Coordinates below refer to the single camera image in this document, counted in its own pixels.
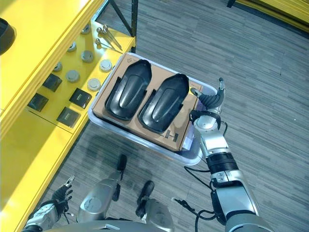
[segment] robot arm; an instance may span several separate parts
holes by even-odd
[[[54,192],[51,201],[42,203],[40,208],[29,216],[22,232],[41,232],[52,228],[60,219],[61,214],[69,209],[68,200],[72,197],[67,196],[72,193],[72,190],[69,192],[67,190],[71,188],[71,182],[74,178],[74,175],[71,176],[65,184]]]
[[[214,96],[191,89],[206,111],[192,111],[190,114],[195,136],[200,141],[211,173],[211,183],[216,188],[211,192],[215,215],[225,225],[226,232],[271,232],[260,217],[254,195],[238,169],[224,136],[219,132],[225,93],[224,81],[222,78],[219,81],[220,88]]]

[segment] gray carpet floor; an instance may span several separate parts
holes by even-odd
[[[130,22],[131,1],[117,0]],[[227,0],[140,0],[137,54],[218,86],[226,82],[223,120],[226,139],[277,232],[309,231],[309,40],[249,12],[226,8]],[[111,7],[98,22],[125,32]],[[210,191],[180,163],[168,160],[88,123],[67,155],[42,201],[75,174],[70,212],[87,191],[128,157],[118,202],[109,216],[137,220],[143,184],[168,205],[177,232],[194,231],[195,216],[171,201],[185,199],[196,210],[212,209]],[[204,163],[198,168],[206,168]],[[209,174],[198,174],[209,182]],[[56,226],[66,224],[61,219]],[[216,220],[200,221],[201,232],[222,232]]]

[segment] cardboard box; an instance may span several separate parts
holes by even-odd
[[[161,83],[168,77],[173,76],[175,73],[172,73],[169,70],[166,70],[162,67],[151,65],[152,70],[152,79],[147,87],[147,93],[144,97],[142,103],[140,104],[138,110],[130,121],[122,121],[110,115],[105,109],[105,101],[108,98],[114,84],[117,80],[117,77],[121,77],[124,75],[126,69],[132,63],[138,61],[138,59],[130,54],[124,54],[119,61],[118,65],[114,68],[113,75],[109,79],[108,84],[105,86],[101,95],[98,96],[98,101],[93,107],[93,113],[104,120],[110,121],[117,126],[124,128],[125,130],[130,131],[131,133],[144,138],[148,141],[151,141],[157,145],[165,147],[171,151],[179,151],[182,149],[182,145],[184,142],[184,138],[186,132],[188,130],[189,123],[189,114],[191,110],[193,110],[197,105],[197,97],[194,96],[191,92],[188,93],[186,98],[183,101],[183,107],[177,116],[174,118],[168,129],[162,133],[157,134],[151,132],[144,128],[138,120],[138,113],[141,111],[146,101],[148,100],[150,94],[153,89],[158,89]],[[201,89],[201,85],[189,81],[190,88],[196,88],[198,90]]]

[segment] plastic bin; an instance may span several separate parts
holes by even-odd
[[[131,54],[131,55],[133,55],[133,56],[135,56],[135,57],[137,57],[139,59],[146,59],[144,57],[141,57],[141,56],[133,54],[133,53],[129,53],[129,54]],[[164,69],[167,69],[167,70],[169,70],[169,71],[171,71],[173,73],[178,73],[178,72],[176,72],[176,71],[174,71],[172,69],[166,68],[166,67],[164,67],[164,66],[162,66],[160,64],[157,64],[157,63],[155,63],[155,62],[153,62],[151,60],[148,60],[148,61],[151,64],[160,66],[160,67],[162,67]],[[103,91],[105,85],[108,83],[108,80],[112,77],[113,72],[114,71],[112,71],[109,74],[108,78],[105,80],[105,82],[101,86],[99,94]],[[194,79],[192,77],[188,77],[188,78],[190,80],[192,80],[192,81],[202,85],[203,86],[202,92],[204,94],[215,95],[217,93],[217,90],[214,87],[212,87],[212,86],[210,86],[210,85],[208,85],[206,83],[200,82],[200,81],[198,81],[198,80],[196,80],[196,79]],[[147,141],[147,140],[145,140],[143,138],[140,138],[140,137],[138,137],[138,136],[136,136],[136,135],[134,135],[134,134],[132,134],[132,133],[130,133],[130,132],[120,128],[120,127],[112,125],[111,123],[109,123],[106,120],[103,120],[101,118],[96,117],[94,115],[92,109],[93,109],[95,103],[98,100],[98,95],[93,100],[93,102],[92,102],[92,104],[91,104],[91,106],[89,107],[89,110],[88,110],[89,119],[93,123],[97,124],[98,126],[104,128],[104,129],[106,129],[106,130],[108,130],[110,132],[116,133],[119,136],[122,136],[122,137],[124,137],[126,139],[129,139],[129,140],[131,140],[134,143],[138,143],[138,144],[140,144],[140,145],[142,145],[142,146],[144,146],[144,147],[146,147],[146,148],[148,148],[148,149],[150,149],[150,150],[152,150],[154,152],[157,152],[157,153],[159,153],[159,154],[161,154],[163,156],[166,156],[166,157],[168,157],[168,158],[170,158],[172,160],[179,161],[182,164],[191,166],[191,165],[196,165],[196,164],[198,164],[201,161],[202,151],[201,151],[201,149],[199,147],[199,142],[194,138],[194,135],[193,135],[194,127],[193,127],[192,124],[189,125],[190,128],[188,130],[188,133],[186,134],[186,138],[185,138],[185,142],[184,142],[184,144],[185,143],[189,143],[190,144],[191,141],[192,141],[191,147],[190,148],[188,147],[189,150],[182,149],[181,151],[173,152],[173,151],[170,151],[170,150],[168,150],[168,149],[166,149],[164,147],[161,147],[161,146],[159,146],[157,144],[149,142],[149,141]]]

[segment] yellow shelf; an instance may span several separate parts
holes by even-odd
[[[65,54],[102,0],[1,0],[16,39],[1,55],[0,139]]]
[[[237,0],[305,32],[309,32],[309,2],[302,0]]]
[[[99,26],[101,24],[91,22],[91,33],[76,36],[77,49],[73,52],[65,52],[60,59],[63,68],[53,74],[62,82],[55,92],[41,86],[41,83],[38,84],[37,93],[48,98],[41,112],[24,106],[22,113],[1,141],[0,231],[17,232],[23,228],[29,214],[86,124],[87,110],[91,102],[83,109],[69,101],[72,93],[76,88],[80,88],[91,94],[92,101],[97,91],[87,89],[88,80],[97,78],[102,84],[109,74],[99,69],[100,61],[109,59],[115,65],[121,56],[121,53],[111,49],[96,46],[94,41],[98,36],[96,29]],[[135,46],[135,38],[113,29],[110,29],[110,32],[121,44],[123,52]],[[94,54],[94,60],[91,63],[82,62],[81,53],[84,50],[90,50]],[[68,82],[65,78],[68,70],[77,70],[80,80],[76,83]],[[56,120],[65,106],[80,114],[73,128]]]
[[[1,143],[1,231],[20,231],[53,177],[72,134],[28,110]]]

